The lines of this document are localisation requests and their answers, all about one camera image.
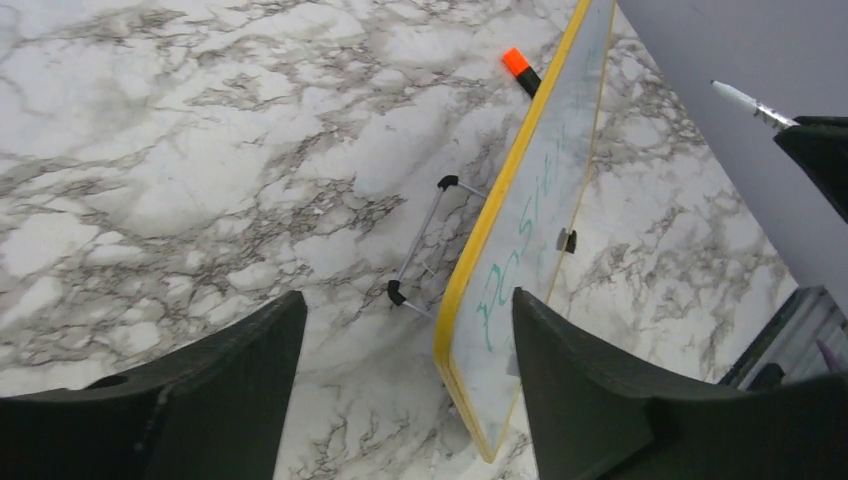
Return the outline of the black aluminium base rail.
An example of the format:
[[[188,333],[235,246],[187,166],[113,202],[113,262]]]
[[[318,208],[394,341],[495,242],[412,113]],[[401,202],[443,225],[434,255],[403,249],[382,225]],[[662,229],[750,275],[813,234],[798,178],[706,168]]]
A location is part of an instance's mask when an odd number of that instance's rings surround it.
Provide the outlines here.
[[[796,289],[721,385],[757,391],[847,371],[847,316],[822,286]]]

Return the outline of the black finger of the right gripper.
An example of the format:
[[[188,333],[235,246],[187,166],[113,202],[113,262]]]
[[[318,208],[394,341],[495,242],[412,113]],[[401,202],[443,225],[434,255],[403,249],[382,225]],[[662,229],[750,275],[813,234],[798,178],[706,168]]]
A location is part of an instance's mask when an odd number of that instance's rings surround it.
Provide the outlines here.
[[[844,222],[847,221],[847,118],[796,117],[796,126],[774,142],[804,171]]]

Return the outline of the orange-capped black highlighter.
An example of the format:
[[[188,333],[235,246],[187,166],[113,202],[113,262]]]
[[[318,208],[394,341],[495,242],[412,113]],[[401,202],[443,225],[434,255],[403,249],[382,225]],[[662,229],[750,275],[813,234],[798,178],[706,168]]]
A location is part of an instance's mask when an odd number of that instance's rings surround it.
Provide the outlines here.
[[[509,49],[503,54],[502,63],[529,97],[534,98],[542,80],[521,51]]]

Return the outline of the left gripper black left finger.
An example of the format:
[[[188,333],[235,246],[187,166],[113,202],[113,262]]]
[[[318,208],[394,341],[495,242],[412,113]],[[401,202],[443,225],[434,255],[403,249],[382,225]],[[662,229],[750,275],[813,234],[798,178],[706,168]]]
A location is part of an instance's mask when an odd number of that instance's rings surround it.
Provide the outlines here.
[[[78,390],[1,401],[5,479],[270,479],[307,319],[290,291]]]

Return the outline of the green-capped whiteboard marker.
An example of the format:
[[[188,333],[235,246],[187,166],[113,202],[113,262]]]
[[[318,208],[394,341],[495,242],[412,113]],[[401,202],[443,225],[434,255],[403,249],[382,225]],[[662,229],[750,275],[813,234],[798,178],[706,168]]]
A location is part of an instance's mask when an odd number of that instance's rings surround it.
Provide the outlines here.
[[[777,110],[729,84],[711,80],[710,85],[721,97],[776,131],[786,130],[799,125],[794,119],[781,114]]]

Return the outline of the yellow-framed whiteboard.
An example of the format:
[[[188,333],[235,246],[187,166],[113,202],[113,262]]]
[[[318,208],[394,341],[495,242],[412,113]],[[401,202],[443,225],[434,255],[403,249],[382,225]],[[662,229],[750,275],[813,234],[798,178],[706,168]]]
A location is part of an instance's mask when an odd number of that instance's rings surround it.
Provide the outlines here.
[[[492,462],[520,390],[512,293],[549,297],[588,178],[616,4],[577,4],[450,277],[433,358]]]

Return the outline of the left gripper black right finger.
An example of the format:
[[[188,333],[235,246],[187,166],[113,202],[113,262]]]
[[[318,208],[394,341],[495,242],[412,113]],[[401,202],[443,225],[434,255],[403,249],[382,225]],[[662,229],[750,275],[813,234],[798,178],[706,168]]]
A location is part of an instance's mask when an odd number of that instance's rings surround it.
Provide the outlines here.
[[[663,369],[513,294],[543,479],[843,479],[847,375],[742,391]]]

